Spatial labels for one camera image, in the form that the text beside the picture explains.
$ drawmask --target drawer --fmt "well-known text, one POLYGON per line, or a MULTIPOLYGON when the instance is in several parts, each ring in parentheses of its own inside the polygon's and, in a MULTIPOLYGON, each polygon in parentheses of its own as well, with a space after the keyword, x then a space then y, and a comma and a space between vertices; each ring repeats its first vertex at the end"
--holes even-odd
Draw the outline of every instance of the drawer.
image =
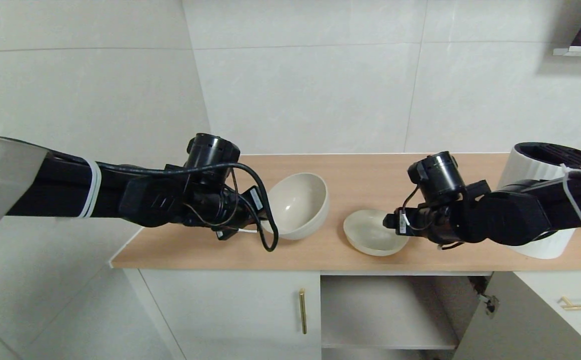
POLYGON ((515 273, 528 287, 569 324, 581 324, 581 309, 565 310, 562 297, 581 305, 581 271, 519 271, 515 273))

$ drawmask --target cabinet shelf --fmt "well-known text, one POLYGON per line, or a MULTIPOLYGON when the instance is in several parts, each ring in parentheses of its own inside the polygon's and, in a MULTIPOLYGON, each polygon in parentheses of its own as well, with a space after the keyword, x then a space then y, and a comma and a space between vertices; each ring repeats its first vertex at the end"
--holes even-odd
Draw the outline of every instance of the cabinet shelf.
POLYGON ((322 276, 322 348, 455 349, 430 278, 322 276))
POLYGON ((322 360, 423 360, 423 356, 416 350, 324 348, 322 360))

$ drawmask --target ceramic bowl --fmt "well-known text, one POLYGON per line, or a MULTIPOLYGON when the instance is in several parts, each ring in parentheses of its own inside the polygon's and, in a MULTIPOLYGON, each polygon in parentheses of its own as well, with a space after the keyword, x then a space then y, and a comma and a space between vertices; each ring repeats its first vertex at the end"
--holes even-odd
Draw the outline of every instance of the ceramic bowl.
MULTIPOLYGON (((323 178, 308 172, 284 178, 268 191, 268 203, 279 237, 299 240, 315 233, 327 219, 329 189, 323 178)), ((272 233, 268 221, 261 226, 272 233)))

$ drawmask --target wire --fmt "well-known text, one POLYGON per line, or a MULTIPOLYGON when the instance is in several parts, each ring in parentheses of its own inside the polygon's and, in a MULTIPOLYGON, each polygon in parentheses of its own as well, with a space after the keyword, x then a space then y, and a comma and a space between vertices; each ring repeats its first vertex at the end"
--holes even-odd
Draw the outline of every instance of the wire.
POLYGON ((415 196, 415 194, 417 193, 418 190, 419 190, 419 184, 417 184, 417 186, 414 187, 414 190, 411 192, 411 194, 409 194, 409 196, 404 200, 404 203, 402 204, 402 209, 400 210, 400 212, 404 216, 404 220, 406 221, 406 224, 412 230, 422 231, 422 230, 428 229, 428 227, 433 224, 433 220, 431 219, 424 227, 414 227, 411 225, 411 223, 409 221, 409 217, 407 216, 407 213, 406 213, 407 203, 409 203, 410 199, 412 199, 413 196, 415 196))
POLYGON ((252 218, 254 219, 254 221, 257 225, 257 232, 259 233, 259 237, 261 239, 261 244, 263 245, 263 248, 265 248, 266 251, 268 251, 269 253, 271 251, 275 250, 275 248, 277 248, 279 236, 277 236, 276 234, 273 234, 272 244, 270 244, 270 246, 268 246, 268 244, 266 243, 266 234, 264 233, 264 230, 262 229, 262 221, 259 218, 259 216, 257 216, 257 212, 252 207, 250 202, 242 194, 239 194, 239 198, 242 201, 244 201, 244 204, 245 204, 246 208, 248 209, 248 212, 250 213, 250 215, 252 216, 252 218))
POLYGON ((458 246, 461 246, 463 244, 466 244, 466 243, 460 243, 458 241, 458 242, 455 242, 454 244, 449 244, 448 246, 443 246, 442 244, 439 244, 439 245, 437 245, 437 250, 451 250, 451 249, 455 249, 458 246))
POLYGON ((235 217, 236 212, 238 212, 238 205, 240 205, 240 191, 238 190, 238 180, 235 178, 235 170, 233 170, 233 168, 230 169, 230 175, 233 177, 233 187, 235 188, 235 205, 233 206, 233 212, 231 212, 230 216, 225 219, 224 221, 220 222, 220 223, 211 223, 210 221, 206 221, 204 218, 202 218, 202 215, 199 214, 199 212, 197 212, 197 210, 195 210, 194 207, 192 207, 189 203, 185 203, 183 202, 183 205, 185 205, 186 207, 188 207, 188 209, 192 210, 192 212, 197 215, 197 218, 204 224, 209 225, 209 226, 222 226, 226 223, 228 223, 229 221, 233 220, 233 218, 235 217))
MULTIPOLYGON (((70 155, 68 153, 62 153, 55 150, 50 150, 55 155, 55 157, 62 158, 65 160, 77 162, 79 164, 84 164, 85 160, 81 157, 70 155)), ((268 223, 270 224, 270 228, 272 229, 272 245, 268 246, 266 244, 265 237, 262 236, 262 243, 264 248, 267 251, 273 251, 276 246, 277 242, 279 241, 279 230, 277 229, 277 225, 275 224, 275 220, 273 219, 273 212, 271 210, 271 205, 268 201, 268 195, 266 194, 266 187, 262 182, 261 178, 257 173, 250 168, 249 166, 242 164, 240 162, 220 162, 218 164, 211 164, 206 166, 199 166, 199 167, 192 167, 192 168, 183 168, 178 170, 158 170, 158 169, 150 169, 150 168, 138 168, 132 166, 123 166, 123 165, 115 165, 115 164, 108 164, 106 162, 97 162, 101 169, 107 169, 110 171, 117 171, 119 173, 127 173, 127 174, 137 174, 137 175, 151 175, 151 176, 181 176, 181 175, 188 175, 194 173, 203 173, 204 171, 216 170, 216 169, 225 169, 225 168, 237 168, 242 171, 248 173, 251 176, 252 180, 254 180, 255 184, 258 187, 258 195, 261 199, 261 204, 263 205, 263 209, 266 212, 266 217, 268 219, 268 223)), ((258 221, 259 217, 257 213, 253 210, 254 216, 253 218, 258 221)))

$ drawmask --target white cable tie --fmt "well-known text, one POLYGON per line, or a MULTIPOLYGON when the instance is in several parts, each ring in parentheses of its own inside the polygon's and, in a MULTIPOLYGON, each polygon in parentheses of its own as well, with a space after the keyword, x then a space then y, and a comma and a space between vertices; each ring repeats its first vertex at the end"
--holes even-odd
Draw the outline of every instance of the white cable tie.
POLYGON ((574 212, 577 214, 577 217, 579 217, 579 220, 581 221, 581 210, 579 209, 579 205, 577 205, 575 198, 573 198, 573 194, 571 194, 569 189, 569 173, 571 171, 581 171, 581 170, 569 168, 565 164, 561 164, 560 166, 562 168, 562 171, 564 172, 564 177, 562 177, 562 187, 564 188, 564 193, 566 194, 566 197, 570 201, 572 209, 574 209, 574 212))
POLYGON ((88 166, 91 168, 91 186, 88 190, 88 195, 84 201, 84 207, 82 212, 80 212, 78 218, 90 218, 95 209, 95 204, 97 202, 97 196, 99 195, 99 188, 102 185, 102 170, 99 168, 97 162, 84 158, 88 166))

